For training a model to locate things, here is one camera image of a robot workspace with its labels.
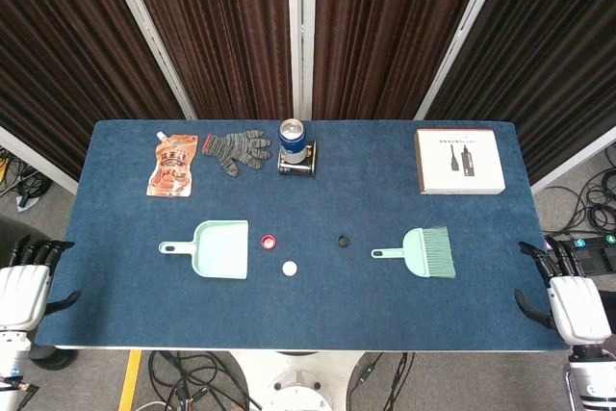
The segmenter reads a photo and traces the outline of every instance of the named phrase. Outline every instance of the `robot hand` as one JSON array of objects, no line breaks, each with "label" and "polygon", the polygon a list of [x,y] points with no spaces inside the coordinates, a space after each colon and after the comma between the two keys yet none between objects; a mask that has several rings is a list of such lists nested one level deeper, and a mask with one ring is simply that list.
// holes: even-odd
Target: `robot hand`
[{"label": "robot hand", "polygon": [[616,410],[616,361],[602,349],[611,336],[603,303],[592,279],[584,276],[576,252],[567,244],[546,238],[556,255],[550,255],[528,243],[519,243],[521,251],[532,257],[548,290],[551,314],[528,305],[524,294],[515,290],[522,312],[548,329],[556,329],[573,348],[565,383],[569,405],[576,411],[570,377],[576,380],[579,398],[585,409]]},{"label": "robot hand", "polygon": [[[31,343],[29,331],[44,315],[63,310],[79,298],[74,291],[66,299],[47,303],[49,286],[62,253],[73,243],[39,241],[27,246],[30,236],[19,240],[0,269],[0,410],[21,409],[39,389],[22,381]],[[20,392],[26,392],[17,405]]]}]

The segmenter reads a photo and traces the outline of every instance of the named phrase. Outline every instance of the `white box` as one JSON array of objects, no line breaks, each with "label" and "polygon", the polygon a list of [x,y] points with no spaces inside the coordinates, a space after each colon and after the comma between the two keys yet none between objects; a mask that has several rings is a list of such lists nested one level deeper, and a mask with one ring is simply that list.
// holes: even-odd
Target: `white box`
[{"label": "white box", "polygon": [[422,194],[498,194],[501,158],[489,129],[418,129],[417,173]]}]

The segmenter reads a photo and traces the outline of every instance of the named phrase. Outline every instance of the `gray knitted glove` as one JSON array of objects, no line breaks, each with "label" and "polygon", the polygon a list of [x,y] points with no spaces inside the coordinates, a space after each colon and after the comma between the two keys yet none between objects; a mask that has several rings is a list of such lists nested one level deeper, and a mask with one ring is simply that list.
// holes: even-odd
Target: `gray knitted glove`
[{"label": "gray knitted glove", "polygon": [[269,159],[271,153],[265,148],[270,146],[270,139],[261,138],[263,130],[248,130],[240,134],[228,134],[224,137],[210,134],[203,143],[201,152],[214,156],[231,176],[240,175],[240,170],[233,160],[240,161],[252,168],[261,168],[262,160]]}]

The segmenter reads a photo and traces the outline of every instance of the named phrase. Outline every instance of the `table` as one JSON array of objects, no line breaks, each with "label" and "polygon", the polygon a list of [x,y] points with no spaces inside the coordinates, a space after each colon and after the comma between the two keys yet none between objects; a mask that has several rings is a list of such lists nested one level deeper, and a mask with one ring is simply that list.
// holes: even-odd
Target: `table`
[{"label": "table", "polygon": [[[283,350],[545,350],[555,332],[527,320],[514,288],[549,309],[545,289],[517,241],[542,244],[512,124],[478,121],[313,121],[314,178],[262,170],[227,176],[200,154],[209,133],[263,128],[278,149],[279,121],[114,120],[96,124],[50,300],[81,289],[69,310],[47,317],[43,345],[65,347],[265,348]],[[491,128],[506,189],[498,195],[421,195],[418,127]],[[197,134],[192,195],[145,195],[156,133]],[[162,241],[190,241],[207,219],[247,219],[248,277],[197,276],[188,256]],[[419,278],[397,247],[411,228],[445,224],[457,276]],[[277,238],[264,250],[261,237]],[[338,246],[346,234],[347,248]],[[287,260],[298,272],[281,271]]]}]

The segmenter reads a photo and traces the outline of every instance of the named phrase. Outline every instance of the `curtain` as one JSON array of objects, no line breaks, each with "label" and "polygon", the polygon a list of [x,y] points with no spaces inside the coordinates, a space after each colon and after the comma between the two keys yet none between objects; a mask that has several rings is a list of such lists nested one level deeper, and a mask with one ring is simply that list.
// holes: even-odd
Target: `curtain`
[{"label": "curtain", "polygon": [[201,118],[291,116],[288,0],[144,0]]},{"label": "curtain", "polygon": [[124,0],[0,11],[0,125],[73,178],[97,120],[183,118]]},{"label": "curtain", "polygon": [[516,123],[531,182],[616,125],[615,0],[487,0],[428,118]]},{"label": "curtain", "polygon": [[317,0],[314,118],[408,118],[468,0]]}]

